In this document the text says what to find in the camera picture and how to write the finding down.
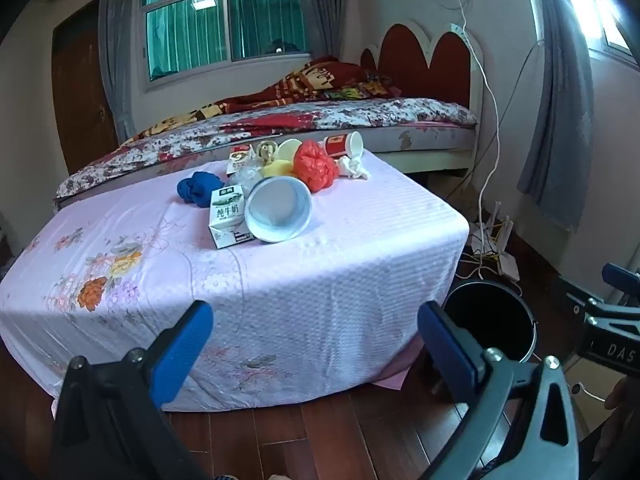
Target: headboard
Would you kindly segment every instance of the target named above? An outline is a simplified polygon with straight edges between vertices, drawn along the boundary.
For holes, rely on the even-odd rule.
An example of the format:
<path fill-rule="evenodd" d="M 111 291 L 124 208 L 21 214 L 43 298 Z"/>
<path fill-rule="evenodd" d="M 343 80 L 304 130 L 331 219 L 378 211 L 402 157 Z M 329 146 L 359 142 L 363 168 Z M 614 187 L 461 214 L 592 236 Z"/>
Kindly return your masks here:
<path fill-rule="evenodd" d="M 465 32 L 482 63 L 478 42 Z M 480 120 L 482 74 L 457 25 L 448 23 L 430 41 L 417 23 L 396 23 L 380 41 L 380 50 L 375 45 L 364 48 L 360 66 L 389 76 L 402 97 L 458 103 Z"/>

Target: black bucket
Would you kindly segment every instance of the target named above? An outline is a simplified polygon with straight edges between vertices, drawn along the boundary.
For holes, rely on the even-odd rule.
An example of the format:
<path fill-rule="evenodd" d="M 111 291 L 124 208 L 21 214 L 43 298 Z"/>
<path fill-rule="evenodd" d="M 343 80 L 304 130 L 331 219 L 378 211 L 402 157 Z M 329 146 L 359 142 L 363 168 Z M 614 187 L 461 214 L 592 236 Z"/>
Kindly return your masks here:
<path fill-rule="evenodd" d="M 444 311 L 482 348 L 497 348 L 512 361 L 528 361 L 538 330 L 527 304 L 500 283 L 469 280 L 454 288 Z"/>

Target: metal screw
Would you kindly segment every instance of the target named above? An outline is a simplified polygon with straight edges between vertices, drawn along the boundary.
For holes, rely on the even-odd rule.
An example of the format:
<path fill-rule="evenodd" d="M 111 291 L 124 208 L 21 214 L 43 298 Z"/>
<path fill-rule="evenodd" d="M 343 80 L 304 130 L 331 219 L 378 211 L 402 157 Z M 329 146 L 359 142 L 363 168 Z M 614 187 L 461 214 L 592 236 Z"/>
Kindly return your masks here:
<path fill-rule="evenodd" d="M 492 363 L 499 363 L 502 361 L 504 355 L 497 348 L 487 348 L 484 351 L 484 356 Z"/>
<path fill-rule="evenodd" d="M 127 353 L 127 359 L 132 363 L 139 363 L 144 358 L 145 349 L 143 348 L 134 348 L 133 350 L 129 350 L 129 353 Z"/>
<path fill-rule="evenodd" d="M 548 355 L 545 357 L 545 366 L 547 368 L 551 368 L 552 370 L 556 370 L 560 367 L 560 361 L 557 357 L 553 355 Z"/>
<path fill-rule="evenodd" d="M 77 355 L 76 357 L 71 359 L 71 361 L 69 362 L 69 366 L 71 366 L 73 370 L 79 370 L 84 366 L 84 361 L 84 357 L 82 357 L 81 355 Z"/>

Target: red headboard panel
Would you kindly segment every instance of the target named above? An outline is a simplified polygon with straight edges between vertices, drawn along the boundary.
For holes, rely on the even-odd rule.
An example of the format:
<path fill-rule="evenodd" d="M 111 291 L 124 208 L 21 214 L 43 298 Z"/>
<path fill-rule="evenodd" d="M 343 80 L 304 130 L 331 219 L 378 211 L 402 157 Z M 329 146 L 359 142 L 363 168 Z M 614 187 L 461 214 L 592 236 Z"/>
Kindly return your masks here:
<path fill-rule="evenodd" d="M 364 68 L 366 52 L 360 58 Z M 378 71 L 391 78 L 402 97 L 429 97 L 469 108 L 471 54 L 462 38 L 446 32 L 426 55 L 431 59 L 425 59 L 414 33 L 396 23 L 382 41 Z"/>
<path fill-rule="evenodd" d="M 366 68 L 367 70 L 377 70 L 376 60 L 373 57 L 372 52 L 368 48 L 362 51 L 362 55 L 360 56 L 360 66 Z"/>

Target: brown wooden door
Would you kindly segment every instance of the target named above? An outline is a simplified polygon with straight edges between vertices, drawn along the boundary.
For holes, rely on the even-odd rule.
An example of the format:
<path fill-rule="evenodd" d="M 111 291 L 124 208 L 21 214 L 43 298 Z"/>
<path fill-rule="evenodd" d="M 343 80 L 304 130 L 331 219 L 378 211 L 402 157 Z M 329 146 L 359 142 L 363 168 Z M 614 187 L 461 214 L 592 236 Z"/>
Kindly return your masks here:
<path fill-rule="evenodd" d="M 53 105 L 69 174 L 118 147 L 98 59 L 97 0 L 54 30 Z"/>

